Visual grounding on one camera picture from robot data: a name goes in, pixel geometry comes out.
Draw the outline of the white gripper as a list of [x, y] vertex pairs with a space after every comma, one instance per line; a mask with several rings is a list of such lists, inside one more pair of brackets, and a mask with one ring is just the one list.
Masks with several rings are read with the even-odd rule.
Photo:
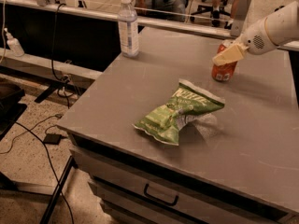
[[265, 17], [253, 23], [241, 36], [242, 43], [234, 43], [212, 58], [217, 66], [226, 65], [242, 60], [246, 52], [253, 55], [262, 55], [276, 49], [278, 45], [273, 42], [268, 31], [270, 19]]

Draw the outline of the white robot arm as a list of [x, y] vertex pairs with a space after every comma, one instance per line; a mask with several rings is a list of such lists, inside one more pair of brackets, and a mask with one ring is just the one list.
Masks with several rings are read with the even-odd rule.
[[253, 23], [243, 34], [212, 58], [217, 66], [234, 63], [246, 54], [262, 55], [299, 39], [296, 1]]

